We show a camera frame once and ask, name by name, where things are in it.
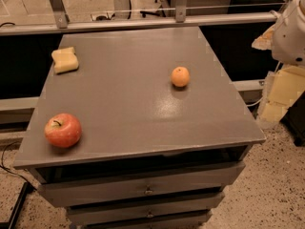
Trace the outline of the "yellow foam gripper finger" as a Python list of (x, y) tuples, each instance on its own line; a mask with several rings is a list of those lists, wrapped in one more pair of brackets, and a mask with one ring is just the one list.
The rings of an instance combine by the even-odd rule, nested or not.
[(268, 72), (258, 107), (262, 125), (278, 123), (305, 92), (305, 68), (285, 64), (276, 73)]
[(258, 36), (252, 43), (252, 47), (257, 50), (270, 50), (272, 48), (272, 37), (275, 26), (270, 26), (260, 36)]

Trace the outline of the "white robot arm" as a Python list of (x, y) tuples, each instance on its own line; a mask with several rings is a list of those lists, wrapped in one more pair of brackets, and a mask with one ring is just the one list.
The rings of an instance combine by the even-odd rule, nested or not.
[(276, 22), (252, 43), (270, 50), (283, 66), (265, 78), (258, 108), (261, 122), (276, 124), (305, 92), (305, 0), (293, 0)]

